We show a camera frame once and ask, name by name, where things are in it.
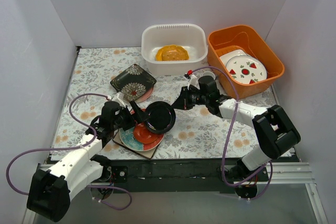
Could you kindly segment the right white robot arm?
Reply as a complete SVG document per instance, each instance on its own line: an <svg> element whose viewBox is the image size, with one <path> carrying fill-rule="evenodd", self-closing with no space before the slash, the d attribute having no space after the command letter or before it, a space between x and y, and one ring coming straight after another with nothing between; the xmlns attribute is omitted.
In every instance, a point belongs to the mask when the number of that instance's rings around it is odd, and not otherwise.
<svg viewBox="0 0 336 224"><path fill-rule="evenodd" d="M227 119L232 115L233 121L253 128L257 136L258 145L240 158L235 166L222 170L223 177L251 180L263 165L278 159L301 141L298 130L281 106L264 108L237 102L221 94L210 76L199 78L198 84L198 88L193 85L182 87L172 107L190 110L195 105L204 105L219 118Z"/></svg>

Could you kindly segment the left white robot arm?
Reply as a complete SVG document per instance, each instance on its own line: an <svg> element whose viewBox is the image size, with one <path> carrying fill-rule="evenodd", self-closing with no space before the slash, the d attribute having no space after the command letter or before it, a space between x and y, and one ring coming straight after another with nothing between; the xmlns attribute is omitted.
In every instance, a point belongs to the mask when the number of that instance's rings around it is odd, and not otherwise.
<svg viewBox="0 0 336 224"><path fill-rule="evenodd" d="M76 150L69 152L48 170L38 169L31 181L27 208L51 221L61 220L74 197L93 181L111 178L111 161L99 152L119 129L128 130L145 122L149 115L131 102L132 111L108 101L85 131Z"/></svg>

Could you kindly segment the yellow dotted scalloped plate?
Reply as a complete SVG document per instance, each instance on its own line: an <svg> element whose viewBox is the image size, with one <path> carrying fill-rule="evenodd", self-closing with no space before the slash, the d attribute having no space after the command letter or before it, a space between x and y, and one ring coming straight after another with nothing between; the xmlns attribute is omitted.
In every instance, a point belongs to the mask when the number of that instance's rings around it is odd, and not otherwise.
<svg viewBox="0 0 336 224"><path fill-rule="evenodd" d="M166 51L166 50L180 50L180 51L183 51L186 54L188 54L187 50L184 49L181 46L178 46L178 45L168 45L168 46L164 46L164 47L162 47L162 48L160 48L158 50L158 52L156 53L156 56L155 56L156 61L163 61L161 54L162 54L163 51Z"/></svg>

